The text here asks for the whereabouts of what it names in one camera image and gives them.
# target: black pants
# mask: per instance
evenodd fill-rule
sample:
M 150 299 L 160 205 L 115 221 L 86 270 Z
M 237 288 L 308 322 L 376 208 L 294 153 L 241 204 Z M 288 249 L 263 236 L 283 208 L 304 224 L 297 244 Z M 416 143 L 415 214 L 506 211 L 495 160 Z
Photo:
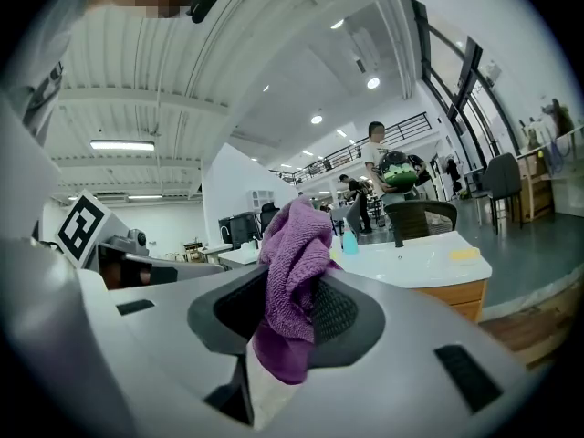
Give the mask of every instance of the black pants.
M 367 195 L 361 194 L 359 197 L 359 214 L 361 219 L 363 220 L 363 224 L 365 224 L 365 230 L 371 229 L 371 219 L 367 214 Z

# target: black hair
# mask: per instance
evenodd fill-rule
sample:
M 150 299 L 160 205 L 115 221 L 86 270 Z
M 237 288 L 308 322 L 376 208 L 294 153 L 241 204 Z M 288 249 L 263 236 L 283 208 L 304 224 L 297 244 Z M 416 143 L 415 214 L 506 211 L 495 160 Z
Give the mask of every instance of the black hair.
M 375 131 L 376 128 L 378 127 L 383 127 L 385 129 L 385 125 L 383 125 L 383 123 L 381 123 L 380 121 L 372 121 L 369 124 L 369 138 L 371 139 L 371 134 L 373 134 L 373 132 Z

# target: yellow object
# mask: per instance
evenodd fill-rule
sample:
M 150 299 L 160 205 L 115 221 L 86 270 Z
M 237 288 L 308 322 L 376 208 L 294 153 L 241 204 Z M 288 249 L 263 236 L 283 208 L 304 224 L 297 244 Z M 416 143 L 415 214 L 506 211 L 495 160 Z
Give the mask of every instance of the yellow object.
M 465 250 L 455 250 L 450 252 L 450 259 L 460 260 L 460 259 L 473 259 L 478 258 L 481 255 L 481 251 L 476 248 L 466 248 Z

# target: black metal railing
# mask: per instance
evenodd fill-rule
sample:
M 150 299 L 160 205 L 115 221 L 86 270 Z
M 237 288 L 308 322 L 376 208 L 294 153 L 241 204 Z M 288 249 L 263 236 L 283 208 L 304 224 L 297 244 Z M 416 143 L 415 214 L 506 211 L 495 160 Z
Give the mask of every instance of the black metal railing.
M 426 112 L 423 112 L 396 123 L 395 125 L 391 125 L 390 127 L 385 127 L 385 138 L 381 144 L 392 146 L 393 144 L 407 140 L 431 129 L 432 126 L 426 118 Z M 362 140 L 356 141 L 355 144 L 351 144 L 346 148 L 335 151 L 321 160 L 312 162 L 309 166 L 298 172 L 271 172 L 275 173 L 288 183 L 299 184 L 324 172 L 331 171 L 343 164 L 359 159 L 361 157 L 361 147 L 367 141 L 369 141 L 369 138 L 363 138 Z

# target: microfiber cloth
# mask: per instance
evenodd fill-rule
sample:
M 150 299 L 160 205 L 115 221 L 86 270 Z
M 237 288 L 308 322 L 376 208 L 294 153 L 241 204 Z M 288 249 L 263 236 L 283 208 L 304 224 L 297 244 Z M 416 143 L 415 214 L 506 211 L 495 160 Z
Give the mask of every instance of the microfiber cloth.
M 332 224 L 300 196 L 284 206 L 267 227 L 259 263 L 269 265 L 266 313 L 253 339 L 255 354 L 272 375 L 286 384 L 303 382 L 314 347 L 311 283 L 331 261 Z

